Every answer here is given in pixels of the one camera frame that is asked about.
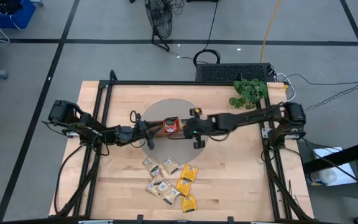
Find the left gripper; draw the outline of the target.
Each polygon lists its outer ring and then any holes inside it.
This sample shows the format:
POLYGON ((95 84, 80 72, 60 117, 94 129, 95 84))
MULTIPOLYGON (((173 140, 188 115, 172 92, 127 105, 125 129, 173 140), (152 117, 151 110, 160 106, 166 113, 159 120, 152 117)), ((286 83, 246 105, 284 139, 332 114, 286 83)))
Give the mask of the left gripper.
POLYGON ((118 126, 116 128, 116 144, 126 145, 145 138, 149 150, 153 150, 155 148, 154 138, 163 136, 163 131, 151 128, 161 126, 162 123, 163 121, 144 121, 141 115, 136 113, 133 127, 118 126))

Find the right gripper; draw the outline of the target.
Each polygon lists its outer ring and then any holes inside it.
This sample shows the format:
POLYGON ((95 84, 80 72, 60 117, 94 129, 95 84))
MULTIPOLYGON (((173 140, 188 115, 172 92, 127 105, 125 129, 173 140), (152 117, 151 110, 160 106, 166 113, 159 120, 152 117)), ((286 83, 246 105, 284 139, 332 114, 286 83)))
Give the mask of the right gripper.
POLYGON ((215 122, 211 119, 200 119, 200 116, 191 116, 186 131, 183 132, 185 139, 195 139, 193 143, 194 149, 201 149, 205 147, 205 141, 202 140, 201 135, 215 136, 219 134, 215 122))

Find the wooden tea box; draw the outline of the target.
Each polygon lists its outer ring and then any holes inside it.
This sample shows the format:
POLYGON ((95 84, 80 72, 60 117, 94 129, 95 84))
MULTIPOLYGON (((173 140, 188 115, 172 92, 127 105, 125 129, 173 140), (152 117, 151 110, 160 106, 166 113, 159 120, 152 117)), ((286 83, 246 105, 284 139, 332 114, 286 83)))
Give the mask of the wooden tea box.
POLYGON ((184 128, 189 119, 180 119, 179 117, 166 118, 157 126, 155 137, 181 139, 185 137, 184 128))

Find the red strawberry tea packet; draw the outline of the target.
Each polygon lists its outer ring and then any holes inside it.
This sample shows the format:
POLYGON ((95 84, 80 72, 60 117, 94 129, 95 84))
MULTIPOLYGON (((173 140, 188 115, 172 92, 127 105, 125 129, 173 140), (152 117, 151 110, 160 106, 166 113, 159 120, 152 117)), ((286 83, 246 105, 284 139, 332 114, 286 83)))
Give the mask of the red strawberry tea packet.
POLYGON ((166 118, 163 120, 163 133, 173 134, 179 132, 178 117, 166 118))

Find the grey round mat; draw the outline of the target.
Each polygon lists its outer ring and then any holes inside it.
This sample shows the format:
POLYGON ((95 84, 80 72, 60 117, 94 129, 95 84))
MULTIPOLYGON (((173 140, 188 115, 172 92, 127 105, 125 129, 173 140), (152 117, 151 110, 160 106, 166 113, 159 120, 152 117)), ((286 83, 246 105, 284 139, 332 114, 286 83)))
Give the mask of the grey round mat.
MULTIPOLYGON (((180 119, 190 118, 190 109, 197 106, 188 100, 170 98, 160 100, 149 108, 142 115, 146 121, 160 121, 165 118, 177 116, 180 119)), ((142 146, 147 156, 152 156, 159 162, 166 161, 169 157, 174 158, 179 165, 193 164, 196 158, 203 152, 204 148, 194 149, 195 139, 172 140, 169 138, 154 138, 155 148, 149 150, 147 144, 142 146)))

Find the green potted plant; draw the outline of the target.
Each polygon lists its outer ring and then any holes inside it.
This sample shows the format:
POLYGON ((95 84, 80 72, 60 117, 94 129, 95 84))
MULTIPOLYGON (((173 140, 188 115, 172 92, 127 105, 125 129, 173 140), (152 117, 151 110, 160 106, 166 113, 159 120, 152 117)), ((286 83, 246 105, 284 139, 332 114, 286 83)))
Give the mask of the green potted plant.
POLYGON ((229 104, 235 109, 245 108, 251 110, 256 104, 268 97, 267 84, 258 79, 235 81, 233 87, 238 97, 229 99, 229 104))

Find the black computer case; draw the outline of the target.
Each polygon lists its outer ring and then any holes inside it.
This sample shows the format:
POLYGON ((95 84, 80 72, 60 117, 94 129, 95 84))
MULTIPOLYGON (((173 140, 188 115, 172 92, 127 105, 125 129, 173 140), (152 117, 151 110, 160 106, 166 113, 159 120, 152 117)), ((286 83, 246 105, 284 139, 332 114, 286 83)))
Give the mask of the black computer case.
POLYGON ((233 82, 243 79, 273 82, 275 75, 270 63, 211 63, 196 66, 196 81, 199 82, 233 82))

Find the black floor fan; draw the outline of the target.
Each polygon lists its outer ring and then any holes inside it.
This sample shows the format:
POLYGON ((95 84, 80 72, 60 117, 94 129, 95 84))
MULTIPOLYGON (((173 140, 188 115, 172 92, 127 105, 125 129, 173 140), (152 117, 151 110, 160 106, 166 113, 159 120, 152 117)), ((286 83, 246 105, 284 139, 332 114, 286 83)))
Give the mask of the black floor fan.
POLYGON ((145 10, 152 27, 151 43, 170 51, 165 42, 172 33, 172 12, 167 0, 145 0, 145 10))

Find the white round container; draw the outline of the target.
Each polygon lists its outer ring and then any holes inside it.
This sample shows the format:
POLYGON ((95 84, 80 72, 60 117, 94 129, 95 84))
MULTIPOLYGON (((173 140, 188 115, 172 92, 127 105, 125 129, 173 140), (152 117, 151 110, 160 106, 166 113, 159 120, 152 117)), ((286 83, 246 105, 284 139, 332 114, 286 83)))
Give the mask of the white round container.
POLYGON ((337 181, 337 174, 332 169, 325 169, 306 174, 306 181, 312 186, 329 185, 337 181))

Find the white cardboard box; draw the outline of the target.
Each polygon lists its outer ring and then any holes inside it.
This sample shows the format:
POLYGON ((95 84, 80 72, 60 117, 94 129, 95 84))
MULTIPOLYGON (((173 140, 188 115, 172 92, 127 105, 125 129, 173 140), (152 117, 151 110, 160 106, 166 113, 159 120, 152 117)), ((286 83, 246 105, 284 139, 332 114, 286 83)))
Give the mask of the white cardboard box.
MULTIPOLYGON (((325 156, 328 156, 330 154, 334 154, 334 153, 337 153, 340 151, 342 151, 342 147, 320 148, 320 149, 313 150, 315 159, 319 159, 320 157, 325 157, 325 156)), ((332 169, 333 171, 335 171, 335 173, 337 174, 337 181, 333 184, 329 184, 326 186, 331 187, 331 186, 335 186, 335 185, 356 183, 356 181, 349 176, 349 175, 351 175, 351 176, 355 177, 355 174, 354 174, 351 166, 349 165, 349 163, 340 165, 339 168, 331 167, 328 169, 332 169)))

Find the black aluminium table frame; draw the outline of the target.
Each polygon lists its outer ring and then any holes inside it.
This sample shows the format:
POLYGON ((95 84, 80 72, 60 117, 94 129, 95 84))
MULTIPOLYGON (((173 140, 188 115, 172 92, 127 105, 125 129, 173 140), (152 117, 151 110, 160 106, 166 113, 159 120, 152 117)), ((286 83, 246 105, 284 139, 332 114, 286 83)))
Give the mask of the black aluminium table frame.
MULTIPOLYGON (((229 99, 236 95, 232 83, 119 81, 115 76, 99 82, 84 82, 81 98, 75 103, 107 127, 133 126, 131 111, 142 117, 154 103, 178 98, 201 108, 201 119, 218 113, 239 114, 286 103, 281 83, 268 84, 267 99, 253 110, 236 110, 229 99)), ((227 223, 313 223, 313 211, 307 191, 297 143, 284 139, 281 146, 269 146, 262 128, 276 128, 277 122, 241 126, 229 134, 201 136, 203 152, 193 164, 198 168, 191 185, 198 209, 183 213, 180 195, 171 206, 162 197, 145 191, 150 172, 143 139, 119 147, 80 143, 80 137, 68 142, 65 151, 63 181, 76 184, 71 194, 64 190, 64 207, 56 217, 75 217, 80 206, 82 220, 114 220, 114 224, 136 223, 143 215, 147 223, 197 224, 227 223)))

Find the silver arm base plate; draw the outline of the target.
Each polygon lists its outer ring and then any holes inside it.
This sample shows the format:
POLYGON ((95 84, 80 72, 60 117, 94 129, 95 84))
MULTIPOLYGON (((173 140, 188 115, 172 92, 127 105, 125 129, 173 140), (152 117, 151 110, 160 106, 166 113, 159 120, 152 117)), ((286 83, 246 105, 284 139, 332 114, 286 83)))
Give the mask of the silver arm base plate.
MULTIPOLYGON (((261 133, 262 137, 267 139, 268 133, 271 130, 271 128, 262 128, 261 133)), ((302 129, 292 129, 287 135, 285 135, 285 139, 295 139, 298 140, 306 135, 306 132, 302 129)))

